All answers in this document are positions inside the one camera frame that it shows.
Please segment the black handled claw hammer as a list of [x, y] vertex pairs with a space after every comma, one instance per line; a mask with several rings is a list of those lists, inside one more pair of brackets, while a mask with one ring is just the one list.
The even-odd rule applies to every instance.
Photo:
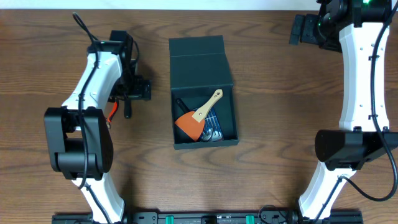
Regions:
[[[184, 113], [188, 113], [190, 111], [190, 109], [186, 106], [186, 104], [182, 101], [182, 99], [177, 98], [175, 102]], [[210, 119], [206, 119], [204, 129], [200, 136], [200, 141], [209, 142], [212, 139], [214, 132], [215, 132], [215, 125], [211, 123]]]

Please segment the blue drill bit case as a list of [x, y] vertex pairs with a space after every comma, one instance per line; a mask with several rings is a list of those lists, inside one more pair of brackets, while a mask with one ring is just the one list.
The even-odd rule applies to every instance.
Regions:
[[215, 109], [212, 108], [205, 118], [205, 127], [199, 140], [201, 142], [217, 142], [224, 139]]

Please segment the orange scraper wooden handle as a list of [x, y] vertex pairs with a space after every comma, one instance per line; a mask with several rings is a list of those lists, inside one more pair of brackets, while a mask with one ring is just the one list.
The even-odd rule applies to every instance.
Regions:
[[217, 89], [204, 105], [196, 111], [183, 114], [175, 121], [175, 124], [193, 141], [198, 141], [205, 127], [205, 118], [222, 97], [222, 89]]

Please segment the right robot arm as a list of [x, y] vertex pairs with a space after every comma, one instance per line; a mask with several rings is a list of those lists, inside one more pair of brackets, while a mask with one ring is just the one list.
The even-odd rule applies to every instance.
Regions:
[[343, 56], [343, 107], [337, 130], [315, 137], [317, 168], [290, 223], [361, 223], [356, 212], [333, 212], [332, 206], [355, 173], [381, 156], [392, 170], [397, 133], [391, 131], [385, 106], [384, 62], [394, 1], [319, 0], [317, 14], [295, 16], [290, 44], [314, 44]]

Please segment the black yellow screwdriver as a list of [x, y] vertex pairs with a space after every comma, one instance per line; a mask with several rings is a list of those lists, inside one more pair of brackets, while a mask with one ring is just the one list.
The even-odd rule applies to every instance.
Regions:
[[124, 117], [130, 119], [132, 116], [131, 99], [127, 98], [124, 100]]

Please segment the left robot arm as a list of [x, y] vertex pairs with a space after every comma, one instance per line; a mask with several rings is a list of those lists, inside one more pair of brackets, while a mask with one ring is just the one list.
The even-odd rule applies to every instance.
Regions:
[[126, 204], [111, 177], [113, 143], [109, 133], [114, 113], [104, 109], [124, 102], [124, 116], [132, 114], [132, 100], [151, 98], [151, 81], [136, 75], [138, 60], [131, 57], [138, 45], [125, 40], [94, 41], [88, 63], [75, 90], [58, 108], [44, 114], [52, 169], [61, 172], [83, 193], [90, 214], [54, 215], [52, 223], [131, 223]]

